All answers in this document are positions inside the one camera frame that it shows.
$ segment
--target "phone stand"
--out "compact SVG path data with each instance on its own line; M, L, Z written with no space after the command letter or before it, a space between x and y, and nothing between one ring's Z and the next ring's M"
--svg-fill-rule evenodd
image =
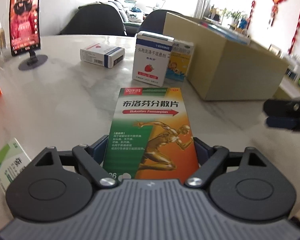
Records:
M48 60L47 55L37 56L33 49L29 51L29 54L30 54L30 58L25 59L20 63L19 70L26 71L26 70L34 69L36 67L43 65Z

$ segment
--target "red arrow banner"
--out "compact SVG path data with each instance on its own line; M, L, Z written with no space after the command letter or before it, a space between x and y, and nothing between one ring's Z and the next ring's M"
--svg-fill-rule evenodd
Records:
M154 110L154 109L129 109L129 110L123 110L123 114L172 114L175 116L177 111L172 109L162 109L162 110Z

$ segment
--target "picture frame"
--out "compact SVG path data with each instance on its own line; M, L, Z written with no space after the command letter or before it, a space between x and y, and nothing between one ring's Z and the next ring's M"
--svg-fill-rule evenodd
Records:
M275 54L277 57L280 57L280 55L281 55L281 53L282 53L282 50L281 50L279 47L277 47L277 46L275 46L275 45L273 45L273 44L270 44L268 50L269 50L270 52L272 52L273 54Z

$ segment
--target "white tabletop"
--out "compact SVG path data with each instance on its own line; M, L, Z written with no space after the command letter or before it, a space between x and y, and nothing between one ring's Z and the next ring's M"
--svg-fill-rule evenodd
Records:
M125 59L113 69L80 61L80 48L95 42L121 46ZM34 158L54 145L70 150L92 144L110 130L121 87L149 87L131 79L135 38L116 36L51 36L42 38L48 61L30 71L18 70L28 55L12 58L0 70L0 149L17 138ZM204 102L187 82L181 87L194 136L208 145L232 151L259 149L295 186L300 208L300 133L264 125L263 102ZM12 219L0 189L0 228Z

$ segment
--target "ibuprofen dispersible tablet box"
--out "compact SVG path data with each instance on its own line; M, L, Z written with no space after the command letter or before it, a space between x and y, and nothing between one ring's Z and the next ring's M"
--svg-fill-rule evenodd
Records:
M103 168L119 180L180 179L198 169L180 88L122 88Z
M174 38L141 31L137 34L132 78L162 87Z
M80 59L96 65L112 68L124 59L124 48L96 43L80 49Z
M10 183L31 162L31 159L13 138L0 150L0 186L5 193Z

